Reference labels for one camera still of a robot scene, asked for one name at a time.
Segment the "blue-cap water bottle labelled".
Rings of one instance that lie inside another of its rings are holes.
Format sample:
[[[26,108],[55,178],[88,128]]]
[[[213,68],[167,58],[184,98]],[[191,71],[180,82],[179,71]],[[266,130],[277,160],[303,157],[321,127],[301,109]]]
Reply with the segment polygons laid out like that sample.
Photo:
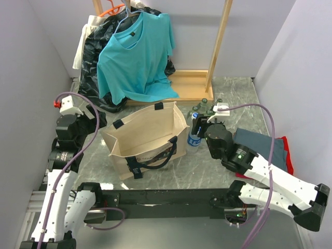
[[[187,152],[190,154],[196,153],[199,149],[199,146],[201,144],[201,138],[199,138],[197,135],[192,135],[190,132],[188,133],[187,138]]]

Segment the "cream canvas tote bag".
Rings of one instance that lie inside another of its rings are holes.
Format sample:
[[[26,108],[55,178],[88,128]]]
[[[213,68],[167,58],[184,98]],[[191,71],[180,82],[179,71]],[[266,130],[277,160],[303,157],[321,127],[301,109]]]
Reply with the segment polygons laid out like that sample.
[[[114,121],[101,132],[121,180],[140,179],[186,154],[189,126],[176,102],[156,103]]]

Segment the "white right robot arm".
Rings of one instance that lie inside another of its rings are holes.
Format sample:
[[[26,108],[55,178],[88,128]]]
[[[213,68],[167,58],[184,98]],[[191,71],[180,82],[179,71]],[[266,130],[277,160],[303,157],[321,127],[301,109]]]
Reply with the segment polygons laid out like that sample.
[[[216,122],[212,117],[194,113],[191,133],[205,139],[211,157],[219,159],[227,170],[266,186],[263,189],[239,180],[234,181],[227,193],[230,205],[267,204],[270,209],[290,216],[307,230],[320,230],[330,194],[327,185],[302,181],[269,164],[262,155],[234,142],[224,124]]]

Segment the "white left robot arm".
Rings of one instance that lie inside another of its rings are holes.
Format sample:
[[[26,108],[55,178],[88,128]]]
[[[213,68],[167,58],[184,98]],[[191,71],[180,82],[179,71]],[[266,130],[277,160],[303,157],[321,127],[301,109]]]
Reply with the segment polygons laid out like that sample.
[[[56,137],[48,157],[46,192],[37,225],[30,239],[21,242],[20,248],[76,248],[76,235],[88,211],[99,208],[104,202],[99,183],[83,184],[72,205],[68,205],[72,186],[78,176],[79,165],[88,135],[97,135],[106,126],[106,115],[88,104],[89,118],[77,107],[56,104],[61,116],[57,119]]]

